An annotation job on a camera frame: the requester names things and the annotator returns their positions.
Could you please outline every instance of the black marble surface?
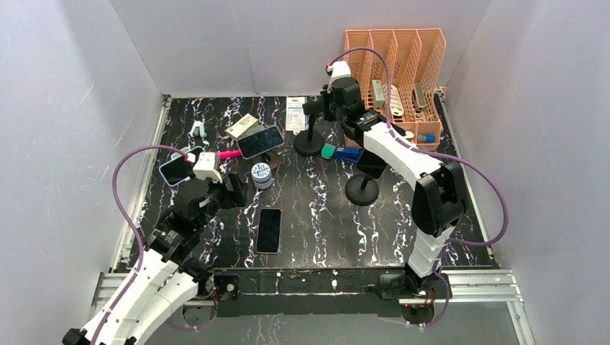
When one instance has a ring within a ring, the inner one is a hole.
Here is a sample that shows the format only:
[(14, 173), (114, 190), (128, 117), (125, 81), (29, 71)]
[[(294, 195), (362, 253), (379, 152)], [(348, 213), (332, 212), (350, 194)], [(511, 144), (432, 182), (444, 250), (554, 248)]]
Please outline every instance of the black marble surface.
[[(275, 124), (283, 132), (285, 97), (260, 98), (177, 98), (173, 99), (161, 144), (178, 148), (202, 146), (207, 151), (236, 150), (237, 144), (224, 132), (241, 116), (252, 114), (266, 125)], [(207, 138), (188, 136), (193, 122), (204, 119)], [(439, 152), (455, 155), (455, 147), (443, 119)], [(317, 129), (327, 142), (343, 143), (336, 123), (318, 120)], [(274, 170), (275, 181), (267, 190), (254, 189), (249, 170), (251, 161), (231, 159), (221, 165), (223, 173), (237, 172), (247, 180), (249, 204), (245, 208), (221, 210), (201, 235), (192, 255), (213, 267), (381, 267), (402, 266), (413, 249), (415, 226), (411, 220), (412, 189), (389, 167), (378, 180), (380, 195), (369, 207), (352, 205), (345, 197), (347, 179), (358, 173), (351, 163), (302, 157), (292, 147), (294, 134), (285, 133), (280, 149), (281, 163)], [(169, 160), (167, 152), (157, 156), (146, 201), (139, 219), (149, 234), (160, 212), (179, 191), (169, 188), (158, 172)], [(278, 254), (257, 254), (255, 240), (258, 214), (262, 208), (283, 211), (281, 247)], [(461, 219), (453, 236), (482, 241), (471, 208)], [(132, 250), (131, 262), (135, 260)], [(492, 265), (484, 248), (456, 244), (448, 247), (444, 265)]]

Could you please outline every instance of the gray floor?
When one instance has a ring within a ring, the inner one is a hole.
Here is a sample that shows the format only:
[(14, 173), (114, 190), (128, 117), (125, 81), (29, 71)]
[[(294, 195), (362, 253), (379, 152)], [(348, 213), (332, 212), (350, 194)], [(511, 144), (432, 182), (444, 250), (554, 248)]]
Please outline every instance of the gray floor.
[[(188, 311), (185, 319), (202, 323), (209, 309)], [(183, 325), (177, 312), (171, 320)], [(163, 326), (146, 343), (169, 344), (495, 344), (518, 340), (505, 303), (452, 303), (437, 325), (420, 333), (401, 319), (385, 321), (373, 314), (261, 315), (218, 318), (199, 332)]]

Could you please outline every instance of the beige box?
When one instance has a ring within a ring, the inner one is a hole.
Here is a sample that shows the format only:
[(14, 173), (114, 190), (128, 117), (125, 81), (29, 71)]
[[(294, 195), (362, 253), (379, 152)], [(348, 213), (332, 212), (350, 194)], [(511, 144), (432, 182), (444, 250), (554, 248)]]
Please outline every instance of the beige box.
[(239, 139), (248, 129), (257, 126), (258, 119), (250, 114), (245, 114), (236, 124), (227, 129), (226, 132), (229, 137), (237, 140)]

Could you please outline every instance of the white wall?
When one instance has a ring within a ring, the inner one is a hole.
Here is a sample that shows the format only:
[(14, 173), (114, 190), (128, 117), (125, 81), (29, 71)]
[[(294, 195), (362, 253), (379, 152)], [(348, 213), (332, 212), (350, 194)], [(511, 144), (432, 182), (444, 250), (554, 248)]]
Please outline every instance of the white wall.
[[(0, 1), (0, 336), (58, 344), (87, 320), (123, 220), (115, 164), (161, 95), (108, 0)], [(120, 176), (129, 204), (142, 160)]]
[[(493, 249), (538, 344), (610, 338), (608, 18), (604, 0), (493, 1), (447, 88), (464, 156), (509, 202)], [(495, 234), (496, 197), (481, 179), (473, 189)]]
[(172, 96), (318, 93), (346, 29), (440, 27), (445, 85), (490, 1), (111, 0)]

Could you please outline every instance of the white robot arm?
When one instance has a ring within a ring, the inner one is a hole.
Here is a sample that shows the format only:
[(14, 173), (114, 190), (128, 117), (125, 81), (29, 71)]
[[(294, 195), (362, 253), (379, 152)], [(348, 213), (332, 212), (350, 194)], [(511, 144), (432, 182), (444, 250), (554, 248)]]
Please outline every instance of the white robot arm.
[[(375, 124), (369, 131), (364, 132), (364, 148), (386, 161), (411, 187), (414, 187), (422, 176), (429, 175), (442, 166), (442, 162), (436, 158), (415, 153), (396, 142), (389, 134), (385, 122)], [(415, 245), (408, 264), (418, 277), (432, 274), (434, 261), (454, 228), (449, 225), (438, 236), (417, 229)]]
[[(386, 118), (377, 111), (366, 109), (360, 86), (351, 77), (345, 61), (328, 65), (327, 73), (330, 82), (322, 86), (322, 99), (305, 103), (304, 113), (324, 113), (325, 120), (339, 122), (347, 137), (377, 156), (362, 164), (364, 157), (370, 157), (370, 154), (361, 156), (356, 167), (365, 174), (374, 177), (386, 165), (390, 165), (414, 189), (411, 205), (411, 215), (417, 226), (414, 250), (405, 265), (405, 276), (400, 282), (392, 282), (396, 289), (388, 298), (417, 295), (430, 288), (437, 279), (433, 272), (435, 261), (468, 207), (462, 168), (456, 162), (443, 164), (433, 157), (415, 152), (412, 150), (414, 145), (406, 140), (406, 146), (398, 143), (393, 136), (395, 134), (388, 128)], [(400, 135), (405, 134), (404, 129), (396, 125), (393, 130)]]
[(69, 330), (62, 344), (144, 344), (185, 302), (214, 291), (212, 269), (187, 257), (219, 209), (245, 206), (247, 185), (237, 174), (221, 179), (215, 154), (191, 161), (204, 180), (183, 183), (146, 238), (140, 271), (132, 270), (104, 308), (83, 328)]

